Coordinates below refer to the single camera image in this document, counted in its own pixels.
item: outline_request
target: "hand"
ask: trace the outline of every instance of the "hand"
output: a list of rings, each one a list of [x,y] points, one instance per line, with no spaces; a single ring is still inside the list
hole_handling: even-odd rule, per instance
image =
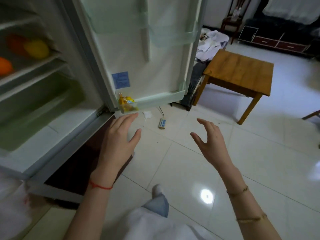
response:
[[[129,142],[127,136],[131,123],[137,117],[138,113],[132,113],[112,121],[102,142],[98,166],[91,174],[95,183],[110,187],[119,170],[134,152],[141,138],[141,129],[136,131]]]
[[[204,125],[204,128],[207,131],[207,143],[204,143],[194,132],[190,133],[190,135],[207,161],[210,162],[218,172],[233,166],[219,127],[214,123],[203,119],[197,118],[197,121]]]

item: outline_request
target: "gold bangle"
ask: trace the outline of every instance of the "gold bangle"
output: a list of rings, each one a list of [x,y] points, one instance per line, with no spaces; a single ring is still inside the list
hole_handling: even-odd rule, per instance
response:
[[[227,194],[230,196],[230,197],[236,197],[238,195],[241,195],[242,193],[246,192],[248,190],[248,186],[246,185],[246,187],[240,192],[240,193],[229,193],[227,191]]]
[[[260,216],[260,217],[237,219],[237,222],[239,222],[239,223],[252,223],[252,222],[258,222],[258,221],[266,219],[266,218],[267,218],[267,214],[263,213],[262,216]]]

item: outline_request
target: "refrigerator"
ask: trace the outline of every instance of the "refrigerator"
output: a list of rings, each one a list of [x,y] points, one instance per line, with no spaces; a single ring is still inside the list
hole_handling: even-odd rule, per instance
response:
[[[0,57],[13,67],[0,75],[0,173],[32,193],[80,202],[44,182],[115,111],[182,100],[206,2],[0,0]]]

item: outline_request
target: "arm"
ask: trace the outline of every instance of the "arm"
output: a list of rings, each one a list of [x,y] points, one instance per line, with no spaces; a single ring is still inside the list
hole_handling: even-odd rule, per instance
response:
[[[128,130],[138,113],[122,116],[112,122],[102,142],[98,166],[90,179],[97,185],[110,188],[141,137],[138,129],[127,142]],[[98,240],[102,232],[110,190],[89,184],[64,240]]]
[[[191,133],[191,136],[200,148],[203,156],[220,174],[229,193],[236,218],[252,219],[262,217],[264,212],[250,190],[243,192],[246,188],[246,183],[240,171],[233,165],[230,159],[219,127],[203,119],[197,120],[200,124],[204,125],[207,131],[207,143],[204,143],[196,133]],[[263,218],[259,221],[249,221],[248,223],[238,221],[244,240],[281,240],[268,218]]]

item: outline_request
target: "person's left hand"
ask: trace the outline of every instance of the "person's left hand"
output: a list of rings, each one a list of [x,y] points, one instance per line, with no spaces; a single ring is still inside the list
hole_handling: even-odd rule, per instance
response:
[[[113,177],[117,176],[119,170],[134,152],[141,138],[141,129],[136,131],[130,141],[127,141],[127,136],[131,123],[137,117],[138,113],[132,113],[114,119],[106,131],[98,166],[91,174],[101,184],[113,183]]]

